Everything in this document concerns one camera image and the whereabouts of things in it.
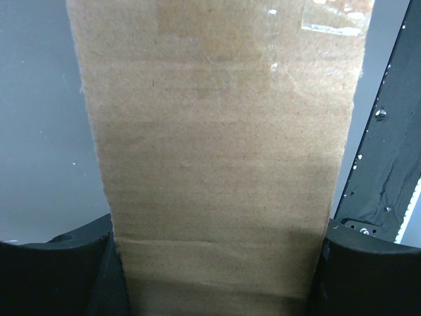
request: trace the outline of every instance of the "black plastic part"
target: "black plastic part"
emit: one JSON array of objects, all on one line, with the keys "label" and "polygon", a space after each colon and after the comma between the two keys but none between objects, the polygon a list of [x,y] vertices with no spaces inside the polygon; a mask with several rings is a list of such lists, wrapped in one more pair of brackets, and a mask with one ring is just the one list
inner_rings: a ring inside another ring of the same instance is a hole
[{"label": "black plastic part", "polygon": [[[0,243],[0,315],[85,315],[88,305],[94,309],[95,304],[108,304],[109,313],[102,315],[127,315],[111,230],[111,216],[105,215],[45,244]],[[111,294],[111,285],[122,293]]]},{"label": "black plastic part", "polygon": [[86,316],[127,316],[130,306],[120,256],[111,232]]},{"label": "black plastic part", "polygon": [[329,222],[308,316],[421,315],[421,250]]},{"label": "black plastic part", "polygon": [[421,1],[411,1],[335,214],[393,242],[421,177]]}]

